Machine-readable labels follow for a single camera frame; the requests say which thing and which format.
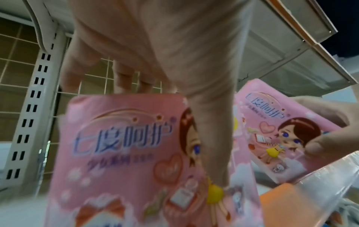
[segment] red heart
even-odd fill
[[[170,160],[157,162],[153,168],[156,180],[163,184],[176,184],[182,173],[183,163],[180,154],[174,154]]]
[[[274,125],[268,125],[267,122],[261,122],[259,124],[259,128],[264,134],[271,133],[274,132],[274,130],[276,130],[276,127]]]

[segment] fingernail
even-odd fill
[[[323,151],[323,147],[317,142],[312,142],[306,145],[306,151],[309,153],[320,153]]]

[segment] product package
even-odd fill
[[[293,181],[348,154],[306,152],[310,140],[340,127],[259,79],[249,81],[235,99],[252,160],[276,183]]]
[[[183,96],[72,99],[61,121],[45,227],[263,226],[237,109],[230,185],[220,188],[201,166]]]

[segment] cartoon girl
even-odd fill
[[[186,109],[179,123],[179,142],[182,151],[190,158],[190,167],[202,166],[200,158],[200,141],[191,109]],[[217,227],[216,207],[220,209],[227,221],[231,220],[231,214],[223,203],[224,192],[221,187],[213,184],[208,178],[207,204],[210,208],[212,226]]]
[[[303,150],[309,141],[320,135],[321,130],[314,121],[303,117],[289,119],[278,127],[278,134],[275,137],[279,139],[280,143],[265,143],[272,148],[267,149],[258,158],[266,164],[270,164],[273,158],[279,158],[279,156],[285,158],[285,148],[294,152],[297,149]]]

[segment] hand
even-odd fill
[[[321,135],[305,147],[311,154],[321,152],[354,152],[359,150],[359,104],[333,102],[322,98],[300,96],[295,101],[342,127],[341,130]]]
[[[214,183],[228,183],[232,104],[253,0],[69,0],[76,32],[61,69],[74,91],[102,56],[114,59],[115,93],[138,92],[156,80],[188,99],[201,140],[202,162]]]

